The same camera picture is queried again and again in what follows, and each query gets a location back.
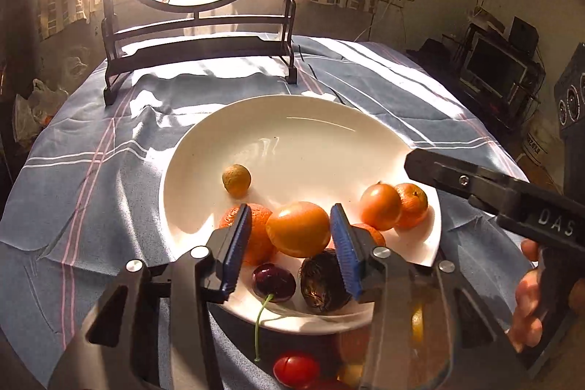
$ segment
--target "metal screw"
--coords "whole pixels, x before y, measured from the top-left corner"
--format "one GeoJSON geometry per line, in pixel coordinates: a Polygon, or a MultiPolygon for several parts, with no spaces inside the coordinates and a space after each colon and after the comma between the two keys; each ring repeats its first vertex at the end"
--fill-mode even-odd
{"type": "Polygon", "coordinates": [[[455,271],[455,265],[450,261],[443,260],[441,261],[441,263],[439,263],[439,269],[443,273],[452,273],[453,271],[455,271]]]}
{"type": "Polygon", "coordinates": [[[130,260],[126,263],[126,269],[130,273],[136,273],[142,269],[142,262],[140,260],[130,260]]]}
{"type": "Polygon", "coordinates": [[[388,258],[392,252],[386,247],[375,247],[372,253],[376,258],[388,258]]]}
{"type": "Polygon", "coordinates": [[[210,249],[207,247],[195,247],[191,250],[191,256],[196,260],[200,260],[201,258],[205,258],[207,255],[210,254],[210,249]]]}

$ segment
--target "red tomato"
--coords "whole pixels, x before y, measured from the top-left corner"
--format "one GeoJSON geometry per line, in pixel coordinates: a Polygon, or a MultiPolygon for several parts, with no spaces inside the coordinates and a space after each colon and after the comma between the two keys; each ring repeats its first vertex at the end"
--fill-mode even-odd
{"type": "Polygon", "coordinates": [[[317,360],[302,352],[286,352],[272,368],[276,380],[291,388],[302,388],[319,378],[321,368],[317,360]]]}

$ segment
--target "cherry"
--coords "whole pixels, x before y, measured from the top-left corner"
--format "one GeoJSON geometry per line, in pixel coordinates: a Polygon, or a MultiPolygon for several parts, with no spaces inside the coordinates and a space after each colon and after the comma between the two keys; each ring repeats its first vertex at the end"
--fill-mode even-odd
{"type": "Polygon", "coordinates": [[[252,273],[254,293],[265,299],[272,294],[270,301],[281,303],[288,301],[297,290],[294,276],[286,269],[273,263],[257,267],[252,273]]]}

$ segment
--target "blue tablecloth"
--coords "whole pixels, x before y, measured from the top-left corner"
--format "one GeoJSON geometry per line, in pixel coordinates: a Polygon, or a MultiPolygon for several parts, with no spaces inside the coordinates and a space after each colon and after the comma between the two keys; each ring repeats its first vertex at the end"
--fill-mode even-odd
{"type": "MultiPolygon", "coordinates": [[[[134,72],[108,108],[102,99],[104,62],[40,134],[0,222],[0,326],[43,384],[93,302],[128,260],[140,258],[150,266],[176,258],[160,233],[161,175],[182,135],[224,105],[263,94],[342,101],[376,116],[412,147],[525,179],[478,119],[396,51],[326,38],[294,42],[295,86],[283,80],[286,70],[278,59],[188,62],[134,72]]],[[[444,253],[507,327],[514,288],[531,267],[518,237],[460,198],[439,192],[439,199],[444,253]]],[[[218,308],[212,314],[226,388],[278,388],[265,372],[269,361],[258,368],[248,359],[252,326],[218,308]]],[[[162,330],[167,319],[163,307],[162,330]]],[[[162,334],[160,367],[168,386],[168,341],[162,334]]],[[[327,352],[327,342],[267,330],[261,336],[266,355],[307,347],[327,352]]],[[[325,373],[333,371],[329,365],[325,373]]]]}

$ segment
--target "finger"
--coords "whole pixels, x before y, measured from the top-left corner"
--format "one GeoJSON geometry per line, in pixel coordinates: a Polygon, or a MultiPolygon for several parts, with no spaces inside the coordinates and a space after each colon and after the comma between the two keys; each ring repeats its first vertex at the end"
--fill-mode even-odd
{"type": "Polygon", "coordinates": [[[512,326],[507,334],[516,352],[521,352],[525,345],[534,347],[540,342],[542,322],[533,316],[524,317],[517,309],[514,311],[512,326]]]}
{"type": "Polygon", "coordinates": [[[542,322],[536,317],[529,317],[525,323],[526,336],[524,343],[528,347],[535,347],[540,342],[542,337],[542,322]]]}
{"type": "Polygon", "coordinates": [[[527,318],[518,311],[518,308],[514,310],[514,314],[512,315],[512,326],[508,330],[507,335],[516,349],[516,352],[521,352],[524,348],[527,335],[526,319],[527,318]]]}
{"type": "Polygon", "coordinates": [[[516,311],[522,317],[532,314],[540,300],[540,287],[538,286],[538,271],[533,269],[526,273],[516,288],[516,311]]]}
{"type": "Polygon", "coordinates": [[[530,261],[538,261],[538,243],[532,240],[522,240],[520,249],[530,261]]]}
{"type": "Polygon", "coordinates": [[[569,307],[577,314],[585,314],[585,279],[575,283],[569,294],[569,307]]]}

